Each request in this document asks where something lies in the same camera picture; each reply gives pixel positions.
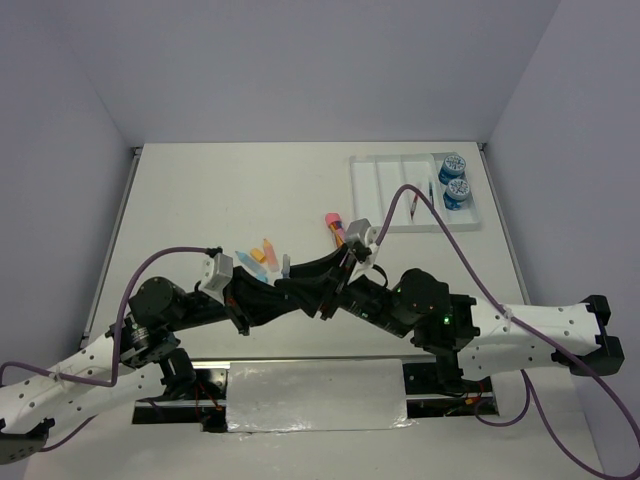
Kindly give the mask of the teal pen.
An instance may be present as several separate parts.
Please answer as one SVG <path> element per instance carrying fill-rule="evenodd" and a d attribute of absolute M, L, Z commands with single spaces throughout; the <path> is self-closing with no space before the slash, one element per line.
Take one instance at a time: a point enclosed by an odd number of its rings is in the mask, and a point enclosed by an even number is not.
<path fill-rule="evenodd" d="M 429 199 L 430 199 L 431 205 L 435 208 L 434 185 L 433 185 L 432 182 L 429 182 L 428 195 L 429 195 Z"/>

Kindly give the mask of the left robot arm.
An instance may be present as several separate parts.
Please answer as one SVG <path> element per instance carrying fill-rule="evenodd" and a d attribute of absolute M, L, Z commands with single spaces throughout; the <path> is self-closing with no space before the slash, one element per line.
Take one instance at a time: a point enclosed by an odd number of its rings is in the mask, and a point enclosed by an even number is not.
<path fill-rule="evenodd" d="M 293 273 L 269 285 L 241 267 L 203 279 L 191 292 L 164 277 L 145 281 L 125 295 L 106 333 L 56 365 L 33 367 L 30 378 L 2 386 L 2 464 L 48 451 L 53 430 L 80 429 L 122 403 L 197 391 L 178 332 L 229 320 L 246 335 L 295 310 L 314 316 L 333 295 L 326 276 Z"/>

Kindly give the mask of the red pen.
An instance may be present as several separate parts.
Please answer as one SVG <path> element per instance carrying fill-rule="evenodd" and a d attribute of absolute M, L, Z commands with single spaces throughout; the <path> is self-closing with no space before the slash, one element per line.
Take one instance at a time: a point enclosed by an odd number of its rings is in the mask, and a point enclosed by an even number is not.
<path fill-rule="evenodd" d="M 417 210 L 418 201 L 419 201 L 419 196 L 418 195 L 414 195 L 414 197 L 412 199 L 412 202 L 411 202 L 410 211 L 409 211 L 410 220 L 412 222 L 414 221 L 414 218 L 415 218 L 415 213 L 416 213 L 416 210 Z"/>

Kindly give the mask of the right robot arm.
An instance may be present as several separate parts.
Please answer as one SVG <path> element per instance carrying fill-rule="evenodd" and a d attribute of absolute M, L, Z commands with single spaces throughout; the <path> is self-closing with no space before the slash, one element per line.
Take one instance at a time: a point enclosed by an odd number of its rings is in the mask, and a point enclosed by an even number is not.
<path fill-rule="evenodd" d="M 434 355 L 436 383 L 457 391 L 467 381 L 522 369 L 562 366 L 576 376 L 619 372 L 624 353 L 606 331 L 611 312 L 592 295 L 564 307 L 506 305 L 450 292 L 418 268 L 393 287 L 366 275 L 376 248 L 342 247 L 317 261 L 294 265 L 275 286 L 306 315 L 326 320 L 342 309 Z"/>

